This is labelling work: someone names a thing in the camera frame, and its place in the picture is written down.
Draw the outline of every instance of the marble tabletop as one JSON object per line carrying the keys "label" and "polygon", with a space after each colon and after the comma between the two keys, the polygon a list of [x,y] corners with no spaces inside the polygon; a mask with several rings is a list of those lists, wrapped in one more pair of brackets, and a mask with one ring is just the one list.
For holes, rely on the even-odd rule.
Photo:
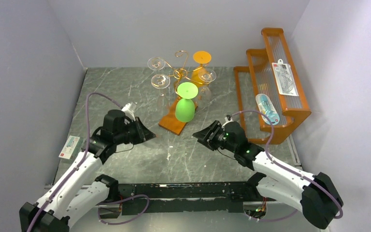
{"label": "marble tabletop", "polygon": [[[83,82],[80,97],[73,114],[69,135],[86,139],[85,99],[90,92],[100,92],[117,100],[121,105],[137,102],[135,115],[151,131],[160,136],[151,140],[148,146],[136,145],[130,151],[111,156],[94,173],[86,184],[91,184],[100,174],[109,175],[120,183],[183,183],[246,181],[253,172],[239,165],[218,151],[210,151],[197,143],[192,134],[209,126],[214,120],[224,122],[226,114],[238,111],[235,79],[232,67],[213,67],[217,79],[210,84],[213,99],[204,108],[197,108],[194,119],[187,123],[183,132],[177,136],[158,126],[161,119],[157,107],[159,91],[152,87],[151,77],[155,74],[148,68],[89,68]],[[161,73],[168,74],[169,69]],[[245,109],[255,109],[256,103],[249,74],[240,75],[242,99]],[[170,88],[170,101],[175,94]],[[115,105],[100,96],[92,96],[89,102],[91,132],[102,125],[104,115]],[[245,115],[248,137],[266,137],[259,130],[258,116]],[[117,151],[130,148],[120,145]],[[288,140],[280,145],[271,145],[270,152],[278,159],[294,165]],[[61,159],[55,181],[70,167],[72,161]]]}

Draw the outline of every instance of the wooden frame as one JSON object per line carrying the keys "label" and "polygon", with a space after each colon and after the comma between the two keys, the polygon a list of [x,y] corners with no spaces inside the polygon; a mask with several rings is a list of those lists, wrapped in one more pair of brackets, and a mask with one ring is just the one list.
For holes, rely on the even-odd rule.
{"label": "wooden frame", "polygon": [[[239,73],[250,73],[252,86],[254,90],[254,95],[261,93],[258,88],[257,84],[257,75],[256,73],[262,74],[262,79],[267,79],[268,82],[263,84],[262,87],[270,88],[270,85],[276,86],[276,81],[274,78],[274,73],[271,68],[271,63],[276,62],[273,51],[278,49],[278,44],[282,45],[283,51],[279,50],[278,54],[285,55],[287,60],[284,62],[289,63],[291,65],[292,74],[294,76],[295,84],[298,90],[299,97],[295,97],[294,100],[291,96],[280,95],[279,93],[275,93],[278,102],[273,102],[274,106],[277,107],[279,105],[282,112],[280,117],[284,116],[284,123],[278,124],[274,126],[274,137],[271,141],[271,144],[281,144],[310,114],[311,110],[309,109],[308,102],[305,97],[305,93],[302,89],[302,85],[298,78],[298,74],[291,57],[291,54],[288,49],[288,45],[286,43],[284,37],[284,31],[278,28],[264,28],[262,31],[262,36],[265,40],[265,48],[264,49],[248,49],[246,51],[247,59],[248,59],[248,66],[242,67],[237,66],[234,67],[234,75],[235,75],[235,82],[236,82],[236,89],[237,89],[237,97],[238,97],[238,107],[239,110],[244,110],[243,102],[241,98],[241,88],[240,88],[240,78]],[[269,37],[277,38],[276,41],[270,43]],[[245,119],[243,115],[240,115],[241,126],[246,129],[245,127]],[[262,117],[259,117],[259,129],[264,132],[271,132],[270,125],[266,124]],[[265,144],[269,137],[267,138],[249,138],[249,141],[255,144]]]}

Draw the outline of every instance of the wooden board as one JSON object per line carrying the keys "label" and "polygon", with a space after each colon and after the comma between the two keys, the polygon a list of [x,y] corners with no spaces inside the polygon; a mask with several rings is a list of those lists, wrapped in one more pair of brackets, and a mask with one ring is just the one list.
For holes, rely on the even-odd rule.
{"label": "wooden board", "polygon": [[180,135],[180,133],[183,131],[184,127],[187,124],[186,122],[180,122],[175,117],[175,107],[177,106],[177,103],[180,99],[181,98],[177,98],[175,100],[175,102],[170,107],[169,113],[166,116],[164,116],[158,123],[159,126],[176,135]]}

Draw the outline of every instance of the wooden rack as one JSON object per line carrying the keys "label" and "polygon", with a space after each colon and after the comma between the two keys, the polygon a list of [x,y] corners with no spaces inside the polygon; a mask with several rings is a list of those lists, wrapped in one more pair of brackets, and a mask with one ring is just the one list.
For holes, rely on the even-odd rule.
{"label": "wooden rack", "polygon": [[[265,41],[264,49],[248,49],[246,51],[248,58],[248,67],[234,67],[235,83],[238,96],[238,107],[240,111],[244,110],[241,99],[241,88],[239,73],[250,73],[254,95],[266,94],[277,113],[280,116],[280,122],[274,126],[274,136],[271,144],[282,143],[310,114],[308,102],[302,89],[301,82],[295,69],[294,61],[289,52],[285,40],[284,31],[281,28],[264,28],[261,34]],[[281,95],[278,92],[275,81],[272,63],[282,59],[284,63],[291,65],[292,74],[299,96]],[[244,116],[240,115],[241,125],[245,128]],[[259,116],[259,129],[264,132],[271,132],[270,125]],[[265,144],[267,138],[249,138],[249,141],[255,144]]]}

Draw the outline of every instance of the robotic arm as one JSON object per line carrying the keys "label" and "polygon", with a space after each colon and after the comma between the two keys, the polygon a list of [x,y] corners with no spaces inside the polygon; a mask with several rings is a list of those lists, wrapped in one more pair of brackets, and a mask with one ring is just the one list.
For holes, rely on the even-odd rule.
{"label": "robotic arm", "polygon": [[122,110],[110,110],[104,117],[103,126],[90,137],[86,156],[81,151],[73,165],[46,194],[35,204],[25,203],[22,206],[19,215],[23,232],[31,224],[33,229],[29,228],[30,231],[68,232],[96,204],[120,199],[118,181],[106,175],[98,176],[88,189],[78,196],[76,194],[85,181],[116,152],[118,145],[137,145],[155,138],[156,135],[134,116],[133,106],[129,103]]}
{"label": "robotic arm", "polygon": [[234,158],[240,165],[257,171],[248,183],[256,186],[261,196],[296,208],[318,228],[325,229],[335,218],[339,208],[312,182],[322,186],[341,207],[343,206],[343,201],[329,176],[324,173],[314,175],[304,172],[271,155],[268,156],[263,148],[248,142],[244,129],[238,122],[233,121],[231,116],[226,117],[224,125],[214,121],[193,136],[210,150],[221,148],[234,153]]}

